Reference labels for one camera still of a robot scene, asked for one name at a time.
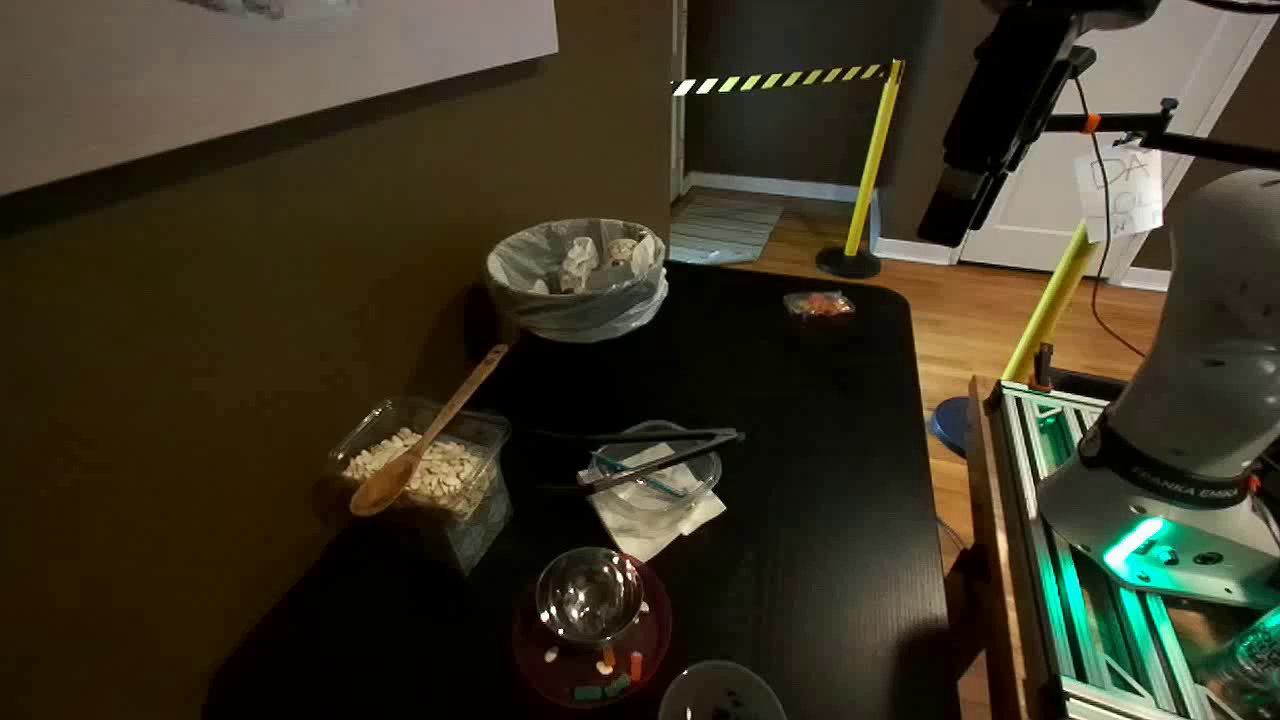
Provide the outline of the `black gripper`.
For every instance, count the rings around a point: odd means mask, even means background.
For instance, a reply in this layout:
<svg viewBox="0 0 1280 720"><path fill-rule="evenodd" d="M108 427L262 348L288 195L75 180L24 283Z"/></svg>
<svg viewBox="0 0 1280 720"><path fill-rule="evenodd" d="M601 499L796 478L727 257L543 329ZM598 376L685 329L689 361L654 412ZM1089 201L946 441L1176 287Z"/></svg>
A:
<svg viewBox="0 0 1280 720"><path fill-rule="evenodd" d="M986 224L1072 78L1081 22L1075 0L1013 0L997 15L946 134L946 172L917 224L922 241L955 248Z"/></svg>

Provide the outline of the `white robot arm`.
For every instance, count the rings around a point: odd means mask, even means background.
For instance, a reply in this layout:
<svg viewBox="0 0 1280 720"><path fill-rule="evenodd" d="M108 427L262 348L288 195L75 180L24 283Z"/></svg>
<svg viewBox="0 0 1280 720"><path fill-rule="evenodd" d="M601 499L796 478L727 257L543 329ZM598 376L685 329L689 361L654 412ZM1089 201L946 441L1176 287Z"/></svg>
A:
<svg viewBox="0 0 1280 720"><path fill-rule="evenodd" d="M997 27L946 134L946 172L917 224L962 244L986 224L1068 79L1081 36L1144 24L1159 0L990 0ZM1280 441L1280 172L1240 169L1187 201L1155 345L1037 517L1109 576L1159 598L1273 609L1277 510L1257 489Z"/></svg>

